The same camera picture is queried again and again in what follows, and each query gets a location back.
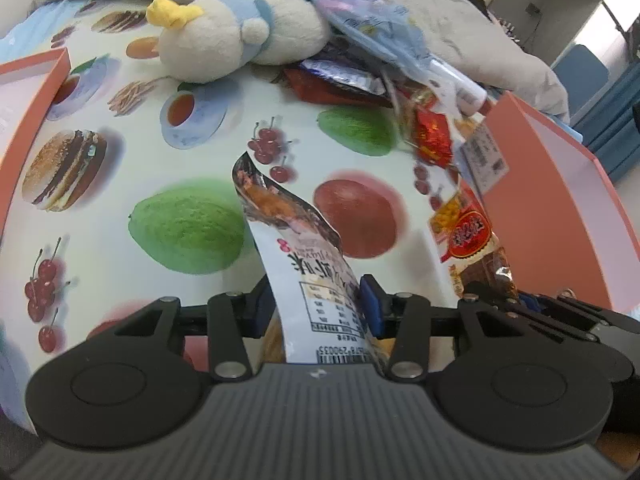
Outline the white duck plush toy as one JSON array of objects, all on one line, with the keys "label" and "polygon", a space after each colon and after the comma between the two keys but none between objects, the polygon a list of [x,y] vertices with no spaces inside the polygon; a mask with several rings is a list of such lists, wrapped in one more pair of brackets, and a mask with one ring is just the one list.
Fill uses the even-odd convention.
[{"label": "white duck plush toy", "polygon": [[206,84],[243,66],[286,65],[319,53],[331,37],[308,0],[153,0],[146,20],[160,26],[160,62],[169,76]]}]

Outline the pink cardboard box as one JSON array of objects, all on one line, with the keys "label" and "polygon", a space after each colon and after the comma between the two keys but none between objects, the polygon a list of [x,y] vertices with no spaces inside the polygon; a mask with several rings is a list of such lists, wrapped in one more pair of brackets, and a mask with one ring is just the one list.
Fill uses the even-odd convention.
[{"label": "pink cardboard box", "polygon": [[512,94],[469,144],[469,163],[514,281],[618,312],[639,304],[639,241],[600,162]]}]

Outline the pink box lid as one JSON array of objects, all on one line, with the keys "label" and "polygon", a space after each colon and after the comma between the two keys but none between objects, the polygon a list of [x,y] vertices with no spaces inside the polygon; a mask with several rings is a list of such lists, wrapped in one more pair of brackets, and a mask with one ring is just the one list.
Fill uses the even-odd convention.
[{"label": "pink box lid", "polygon": [[1,65],[1,227],[26,157],[70,73],[65,48],[40,52]]}]

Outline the blue curtain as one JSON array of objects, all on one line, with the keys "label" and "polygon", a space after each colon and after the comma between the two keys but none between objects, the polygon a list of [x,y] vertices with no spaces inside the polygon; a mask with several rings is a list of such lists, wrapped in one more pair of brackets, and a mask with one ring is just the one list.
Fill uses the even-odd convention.
[{"label": "blue curtain", "polygon": [[639,162],[639,61],[630,64],[574,129],[612,182]]}]

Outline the red yellow snack packet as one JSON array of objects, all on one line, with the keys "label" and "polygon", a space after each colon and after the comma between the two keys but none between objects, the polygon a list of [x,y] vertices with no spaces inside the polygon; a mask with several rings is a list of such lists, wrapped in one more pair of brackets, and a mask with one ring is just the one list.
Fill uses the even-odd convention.
[{"label": "red yellow snack packet", "polygon": [[462,298],[472,294],[472,285],[477,284],[495,296],[518,298],[506,250],[465,180],[458,179],[449,200],[434,195],[430,202],[437,208],[428,226],[454,293]]}]

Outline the blue purple plastic bag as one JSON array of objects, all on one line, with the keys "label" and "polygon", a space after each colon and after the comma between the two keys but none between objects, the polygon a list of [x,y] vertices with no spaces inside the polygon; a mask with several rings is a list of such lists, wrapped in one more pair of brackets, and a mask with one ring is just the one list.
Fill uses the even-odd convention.
[{"label": "blue purple plastic bag", "polygon": [[428,83],[431,53],[405,6],[390,0],[309,0],[349,40],[408,78]]}]

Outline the white brown snack packet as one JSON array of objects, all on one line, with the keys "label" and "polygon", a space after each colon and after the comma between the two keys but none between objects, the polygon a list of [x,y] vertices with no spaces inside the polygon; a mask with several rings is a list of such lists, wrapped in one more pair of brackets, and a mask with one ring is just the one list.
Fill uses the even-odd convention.
[{"label": "white brown snack packet", "polygon": [[314,206],[264,176],[249,154],[234,163],[232,180],[276,302],[267,335],[280,342],[285,362],[384,365],[337,232]]}]

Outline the fruit print bed sheet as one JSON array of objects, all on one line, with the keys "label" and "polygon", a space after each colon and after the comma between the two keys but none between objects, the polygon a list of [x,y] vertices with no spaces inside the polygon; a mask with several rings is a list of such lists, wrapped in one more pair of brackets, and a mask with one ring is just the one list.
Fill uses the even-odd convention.
[{"label": "fruit print bed sheet", "polygon": [[456,174],[416,159],[389,107],[299,99],[294,68],[249,65],[210,84],[167,75],[144,0],[62,0],[1,56],[65,49],[70,71],[21,166],[1,235],[1,407],[32,428],[44,363],[161,296],[202,304],[265,273],[232,181],[259,131],[265,176],[328,220],[356,274],[441,304],[454,289],[428,222]]}]

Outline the white spray bottle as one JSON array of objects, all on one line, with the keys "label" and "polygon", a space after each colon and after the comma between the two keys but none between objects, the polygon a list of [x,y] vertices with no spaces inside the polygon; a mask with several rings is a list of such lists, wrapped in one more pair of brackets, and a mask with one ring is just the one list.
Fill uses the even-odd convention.
[{"label": "white spray bottle", "polygon": [[454,84],[454,94],[463,114],[472,116],[483,109],[488,98],[483,87],[439,58],[431,59],[430,69]]}]

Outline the blue folding chair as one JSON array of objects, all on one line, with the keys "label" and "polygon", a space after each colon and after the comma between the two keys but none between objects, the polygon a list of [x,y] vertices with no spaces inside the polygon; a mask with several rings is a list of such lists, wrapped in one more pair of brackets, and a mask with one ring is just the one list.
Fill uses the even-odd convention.
[{"label": "blue folding chair", "polygon": [[608,82],[608,68],[583,44],[574,44],[553,66],[568,97],[568,112],[575,115]]}]

